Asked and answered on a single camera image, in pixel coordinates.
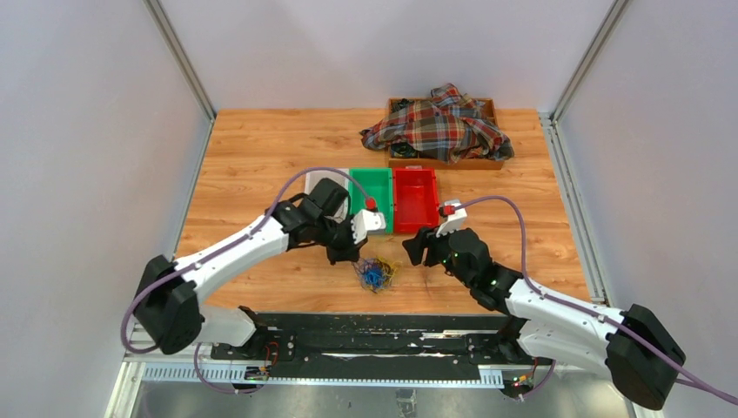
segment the red plaid blanket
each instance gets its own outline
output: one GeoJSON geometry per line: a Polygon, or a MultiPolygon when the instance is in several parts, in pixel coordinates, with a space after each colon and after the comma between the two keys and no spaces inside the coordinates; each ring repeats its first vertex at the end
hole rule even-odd
{"type": "Polygon", "coordinates": [[[431,98],[409,104],[361,132],[370,150],[407,143],[423,157],[455,163],[462,158],[508,159],[510,138],[484,118],[482,103],[453,84],[431,91],[431,98]]]}

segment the wood grain surface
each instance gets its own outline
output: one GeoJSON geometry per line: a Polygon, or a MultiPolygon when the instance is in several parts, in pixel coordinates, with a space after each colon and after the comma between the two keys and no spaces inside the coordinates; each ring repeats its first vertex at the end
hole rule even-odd
{"type": "MultiPolygon", "coordinates": [[[[194,253],[250,224],[295,172],[315,165],[383,166],[383,152],[361,146],[359,130],[378,122],[383,109],[224,110],[218,114],[191,202],[178,256],[194,253]]],[[[466,201],[487,194],[514,200],[527,223],[528,271],[545,286],[589,299],[559,187],[535,111],[498,110],[500,128],[515,158],[499,171],[437,171],[439,200],[466,201]]],[[[301,192],[304,180],[288,195],[301,192]]],[[[494,259],[520,269],[520,229],[502,202],[468,209],[469,226],[494,259]]],[[[382,256],[401,267],[392,288],[372,293],[359,286],[352,266],[330,266],[321,247],[294,250],[260,263],[223,286],[212,305],[255,311],[479,314],[479,307],[440,266],[413,267],[400,242],[406,236],[372,236],[362,256],[382,256]]]]}

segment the white wall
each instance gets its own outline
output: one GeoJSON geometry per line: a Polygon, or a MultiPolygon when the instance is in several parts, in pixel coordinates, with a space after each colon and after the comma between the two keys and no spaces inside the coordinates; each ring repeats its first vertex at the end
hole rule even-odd
{"type": "Polygon", "coordinates": [[[0,2],[0,416],[102,416],[209,125],[143,2],[0,2]]]}
{"type": "Polygon", "coordinates": [[[550,110],[611,0],[164,0],[218,108],[383,107],[452,82],[550,110]]]}
{"type": "MultiPolygon", "coordinates": [[[[738,394],[738,3],[632,2],[561,128],[614,300],[738,394]]],[[[666,416],[736,416],[676,388],[666,416]]]]}

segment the dark green object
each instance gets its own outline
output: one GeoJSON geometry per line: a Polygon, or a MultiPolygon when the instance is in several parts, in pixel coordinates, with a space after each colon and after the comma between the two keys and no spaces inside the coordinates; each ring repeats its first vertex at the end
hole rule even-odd
{"type": "MultiPolygon", "coordinates": [[[[394,196],[392,195],[392,169],[389,168],[352,168],[349,175],[355,178],[377,201],[377,207],[385,215],[386,233],[394,230],[394,196]]],[[[350,214],[364,209],[364,196],[359,189],[349,182],[348,194],[351,197],[350,214]]]]}

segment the plaid cloth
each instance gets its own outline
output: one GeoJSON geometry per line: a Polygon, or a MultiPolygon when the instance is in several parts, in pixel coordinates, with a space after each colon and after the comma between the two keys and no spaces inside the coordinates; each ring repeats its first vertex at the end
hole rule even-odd
{"type": "Polygon", "coordinates": [[[511,158],[510,138],[484,118],[482,105],[446,84],[433,89],[430,99],[406,103],[364,129],[361,143],[370,150],[406,143],[422,156],[448,164],[463,158],[511,158]]]}

